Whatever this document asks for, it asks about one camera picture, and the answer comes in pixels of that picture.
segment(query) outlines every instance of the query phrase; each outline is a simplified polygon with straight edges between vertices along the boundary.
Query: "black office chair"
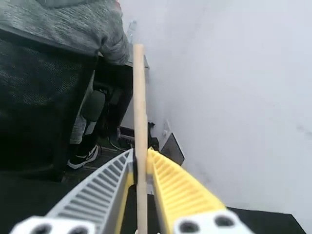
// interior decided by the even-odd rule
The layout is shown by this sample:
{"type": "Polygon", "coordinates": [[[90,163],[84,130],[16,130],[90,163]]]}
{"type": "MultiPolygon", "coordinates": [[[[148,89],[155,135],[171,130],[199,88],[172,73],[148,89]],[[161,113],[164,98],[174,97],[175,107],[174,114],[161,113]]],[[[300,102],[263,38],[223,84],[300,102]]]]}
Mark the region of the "black office chair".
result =
{"type": "Polygon", "coordinates": [[[0,26],[0,173],[45,178],[64,169],[97,54],[0,26]]]}

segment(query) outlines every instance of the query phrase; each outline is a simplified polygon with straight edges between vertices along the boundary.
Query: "black shoe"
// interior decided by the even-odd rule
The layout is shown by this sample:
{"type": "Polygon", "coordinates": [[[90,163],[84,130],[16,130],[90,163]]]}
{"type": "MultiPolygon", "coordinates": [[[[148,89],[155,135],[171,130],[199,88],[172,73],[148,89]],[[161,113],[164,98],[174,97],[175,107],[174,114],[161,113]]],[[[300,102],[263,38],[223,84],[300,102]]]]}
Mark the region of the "black shoe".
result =
{"type": "Polygon", "coordinates": [[[85,164],[89,162],[93,162],[98,156],[98,149],[99,149],[99,146],[96,145],[93,148],[93,150],[89,153],[89,155],[85,155],[85,156],[76,155],[74,158],[68,160],[67,166],[76,170],[80,167],[83,167],[85,164]]]}

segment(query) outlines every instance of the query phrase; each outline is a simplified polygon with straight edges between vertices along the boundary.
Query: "cable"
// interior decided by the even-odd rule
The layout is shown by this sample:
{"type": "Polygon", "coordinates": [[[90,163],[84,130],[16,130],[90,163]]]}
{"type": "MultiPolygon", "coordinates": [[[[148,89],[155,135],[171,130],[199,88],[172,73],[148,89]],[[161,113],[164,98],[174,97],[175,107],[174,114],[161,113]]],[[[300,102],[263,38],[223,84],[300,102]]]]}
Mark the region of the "cable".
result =
{"type": "Polygon", "coordinates": [[[108,139],[109,143],[110,143],[115,149],[118,149],[118,150],[121,150],[121,151],[125,152],[125,150],[123,150],[122,148],[119,148],[118,146],[114,145],[114,144],[111,142],[111,140],[109,139],[109,137],[107,137],[107,139],[108,139]]]}

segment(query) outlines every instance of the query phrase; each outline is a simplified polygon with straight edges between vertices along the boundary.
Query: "black pants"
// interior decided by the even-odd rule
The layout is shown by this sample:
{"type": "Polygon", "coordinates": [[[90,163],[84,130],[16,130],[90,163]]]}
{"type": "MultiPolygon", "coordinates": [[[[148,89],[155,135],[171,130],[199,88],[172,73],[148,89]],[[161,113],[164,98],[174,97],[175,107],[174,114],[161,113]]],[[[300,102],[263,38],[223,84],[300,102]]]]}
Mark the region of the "black pants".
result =
{"type": "Polygon", "coordinates": [[[80,144],[70,144],[70,156],[84,156],[88,155],[90,151],[97,144],[98,138],[102,131],[102,126],[105,122],[105,115],[107,113],[106,108],[103,108],[100,117],[94,127],[94,130],[91,134],[84,135],[80,144]]]}

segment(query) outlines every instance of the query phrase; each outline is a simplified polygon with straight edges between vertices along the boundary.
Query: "wooden stick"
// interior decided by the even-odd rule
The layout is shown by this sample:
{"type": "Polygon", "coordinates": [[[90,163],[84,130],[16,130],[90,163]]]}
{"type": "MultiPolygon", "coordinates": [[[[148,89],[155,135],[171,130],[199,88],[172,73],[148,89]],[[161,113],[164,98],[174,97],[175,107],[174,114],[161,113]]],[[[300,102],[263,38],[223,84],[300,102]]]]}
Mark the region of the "wooden stick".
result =
{"type": "Polygon", "coordinates": [[[137,229],[147,234],[147,115],[145,100],[144,47],[133,45],[133,99],[135,116],[135,153],[137,160],[137,229]]]}

